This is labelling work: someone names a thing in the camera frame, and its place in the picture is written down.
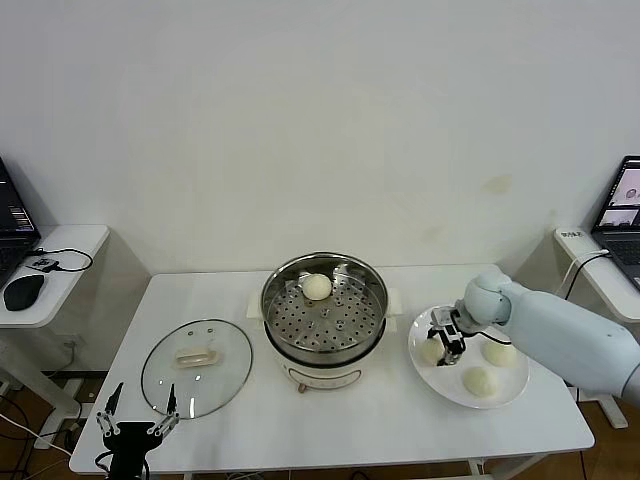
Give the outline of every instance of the white plate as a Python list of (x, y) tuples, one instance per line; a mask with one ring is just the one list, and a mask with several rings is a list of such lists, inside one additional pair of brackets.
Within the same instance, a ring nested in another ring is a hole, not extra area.
[[(524, 391), (529, 381), (529, 359), (518, 352), (518, 360), (513, 367), (496, 367), (482, 355), (482, 345), (491, 342), (482, 335), (465, 338), (466, 351), (456, 365), (432, 367), (422, 359), (419, 347), (427, 339), (431, 327), (431, 307), (415, 319), (409, 330), (409, 355), (413, 366), (427, 384), (443, 397), (471, 408), (497, 408), (514, 401)], [(504, 335), (489, 327), (489, 335), (504, 339)], [(491, 397), (479, 398), (471, 394), (462, 383), (462, 375), (468, 368), (484, 367), (491, 370), (498, 380), (500, 389)]]

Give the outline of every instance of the lid handle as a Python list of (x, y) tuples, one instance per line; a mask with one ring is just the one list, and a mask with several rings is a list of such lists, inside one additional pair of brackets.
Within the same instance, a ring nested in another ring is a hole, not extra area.
[(207, 347), (182, 348), (176, 352), (175, 366), (178, 368), (214, 365), (220, 360), (220, 353)]

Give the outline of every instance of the glass lid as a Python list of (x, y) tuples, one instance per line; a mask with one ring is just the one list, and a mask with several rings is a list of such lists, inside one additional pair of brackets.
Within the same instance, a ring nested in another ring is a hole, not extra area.
[(142, 394), (165, 414), (175, 385), (181, 419), (226, 405), (249, 376), (253, 352), (247, 335), (224, 320), (198, 320), (177, 328), (153, 348), (142, 369)]

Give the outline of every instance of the robotic arm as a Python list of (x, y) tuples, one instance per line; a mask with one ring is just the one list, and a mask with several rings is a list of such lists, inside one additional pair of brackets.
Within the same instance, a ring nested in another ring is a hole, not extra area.
[(572, 385), (640, 406), (640, 345), (627, 329), (502, 273), (474, 278), (455, 307), (434, 309), (432, 325), (445, 346), (441, 364), (457, 362), (464, 337), (493, 326)]
[[(96, 420), (102, 430), (102, 443), (107, 451), (95, 459), (97, 467), (107, 473), (107, 480), (140, 480), (142, 469), (145, 469), (146, 480), (149, 480), (149, 465), (146, 454), (160, 446), (167, 435), (180, 421), (176, 411), (176, 396), (171, 385), (167, 413), (158, 422), (115, 422), (114, 416), (123, 384), (120, 383), (109, 397), (104, 412), (96, 413)], [(111, 466), (100, 463), (103, 458), (111, 456)]]

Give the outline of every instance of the steamed bun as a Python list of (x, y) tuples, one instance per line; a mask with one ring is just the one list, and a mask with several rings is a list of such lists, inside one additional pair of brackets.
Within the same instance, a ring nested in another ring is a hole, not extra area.
[(309, 300), (324, 300), (331, 294), (331, 286), (329, 277), (314, 273), (302, 280), (302, 293)]
[(476, 397), (491, 397), (498, 393), (498, 380), (483, 367), (471, 367), (462, 375), (462, 383)]
[(444, 355), (444, 345), (439, 337), (433, 337), (425, 340), (420, 345), (420, 354), (422, 359), (431, 366), (436, 366), (438, 360)]
[(513, 345), (501, 345), (487, 341), (482, 346), (482, 356), (496, 367), (513, 367), (518, 360), (518, 352)]

